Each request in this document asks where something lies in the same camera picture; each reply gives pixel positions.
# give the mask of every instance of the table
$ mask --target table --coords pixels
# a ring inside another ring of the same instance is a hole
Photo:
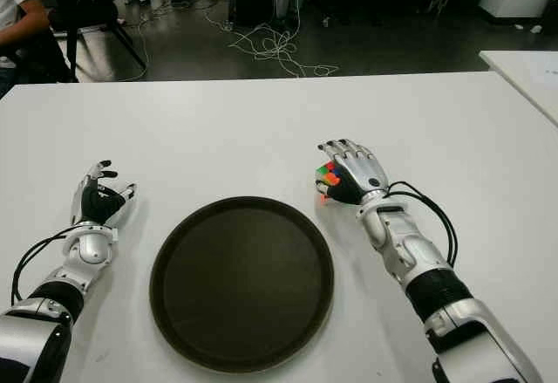
[[[110,158],[139,184],[118,255],[75,327],[63,382],[431,383],[422,324],[355,221],[316,196],[316,144],[351,137],[392,181],[408,180],[459,233],[457,273],[556,381],[553,283],[558,130],[493,72],[335,79],[21,85],[0,101],[0,300],[23,252],[67,226],[74,187]],[[160,336],[147,287],[170,231],[199,207],[261,195],[301,210],[336,269],[329,321],[309,347],[265,373],[229,376],[188,363]],[[410,202],[446,250],[428,210]],[[53,244],[22,294],[62,261]]]
[[[480,57],[558,127],[558,51],[482,51]]]

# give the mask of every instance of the chair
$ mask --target chair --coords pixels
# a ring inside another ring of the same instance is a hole
[[[113,0],[56,0],[58,7],[51,10],[49,20],[56,31],[67,32],[66,57],[70,62],[71,76],[76,79],[76,50],[78,30],[94,25],[105,25],[124,45],[138,64],[146,64],[133,48],[133,41],[118,24],[118,10]]]

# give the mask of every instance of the orange component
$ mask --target orange component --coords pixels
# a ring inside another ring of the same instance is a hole
[[[337,178],[337,177],[335,176],[335,174],[333,174],[333,173],[331,173],[331,172],[329,172],[328,174],[324,175],[324,176],[323,176],[323,180],[324,180],[328,185],[330,185],[330,186],[331,186],[331,185],[335,186],[335,185],[337,185],[339,182],[341,182],[341,179],[340,179],[340,178]]]

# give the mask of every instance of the wire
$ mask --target wire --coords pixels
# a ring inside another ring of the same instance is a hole
[[[408,192],[405,192],[405,191],[394,191],[394,192],[392,192],[391,188],[393,188],[397,185],[405,185],[406,187],[412,189],[416,194],[408,193]],[[455,232],[455,228],[453,227],[452,222],[450,221],[446,212],[444,212],[444,210],[436,202],[431,200],[426,195],[422,194],[415,187],[413,187],[411,184],[409,184],[408,182],[405,182],[405,181],[393,182],[388,187],[387,194],[384,196],[384,198],[387,198],[387,197],[390,197],[390,196],[393,196],[393,195],[403,195],[403,196],[407,196],[407,197],[411,197],[411,198],[414,198],[416,200],[419,200],[420,202],[425,204],[426,207],[428,207],[430,210],[432,210],[438,216],[440,221],[442,221],[442,224],[444,225],[444,228],[446,229],[446,233],[447,233],[447,241],[448,241],[447,262],[453,267],[455,265],[456,260],[457,260],[459,244],[458,244],[458,238],[457,238],[457,233]]]
[[[208,10],[210,8],[213,8],[220,2],[220,0],[211,0],[212,2],[207,6],[195,7],[194,4],[198,3],[199,1],[201,0],[184,1],[182,3],[172,3],[170,1],[167,1],[161,4],[158,8],[152,10],[149,15],[142,15],[139,18],[138,23],[127,25],[125,28],[135,28],[138,31],[139,38],[141,38],[143,53],[146,57],[146,67],[141,71],[139,75],[126,79],[118,79],[115,82],[133,82],[134,80],[143,78],[149,70],[149,67],[151,66],[151,58],[149,57],[149,52],[147,50],[146,37],[142,30],[144,25],[162,19],[164,16],[176,12],[177,10]]]
[[[275,15],[276,0],[273,0],[273,13],[271,19]],[[283,33],[274,30],[269,23],[259,24],[248,34],[241,34],[240,32],[227,30],[222,24],[217,23],[212,20],[208,13],[206,12],[206,19],[209,23],[218,26],[222,31],[232,32],[238,39],[228,47],[236,48],[243,53],[246,53],[254,58],[256,61],[261,60],[275,60],[279,62],[279,65],[283,68],[286,73],[296,78],[306,77],[307,70],[312,70],[314,76],[330,76],[332,73],[339,70],[339,66],[336,65],[325,65],[325,64],[315,64],[315,65],[302,65],[293,58],[298,49],[294,43],[293,39],[298,35],[301,27],[300,18],[300,0],[296,0],[296,30],[291,35],[288,31]],[[270,37],[264,37],[261,41],[260,48],[255,46],[255,41],[250,37],[256,33],[266,33]]]
[[[56,241],[58,239],[65,239],[66,236],[64,233],[67,233],[71,230],[81,228],[82,226],[73,226],[68,229],[64,229],[58,232],[56,235],[48,237],[41,242],[35,243],[31,246],[21,257],[19,263],[17,264],[16,269],[14,270],[14,275],[11,280],[11,305],[13,306],[16,303],[16,299],[22,300],[21,294],[19,294],[19,278],[21,277],[21,273],[25,266],[35,257],[37,256],[44,248],[46,248],[49,243],[52,241]]]

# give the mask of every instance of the green component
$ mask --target green component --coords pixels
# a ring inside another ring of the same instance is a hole
[[[324,176],[329,173],[329,169],[323,165],[321,168],[318,168],[316,172],[318,172],[321,176]]]

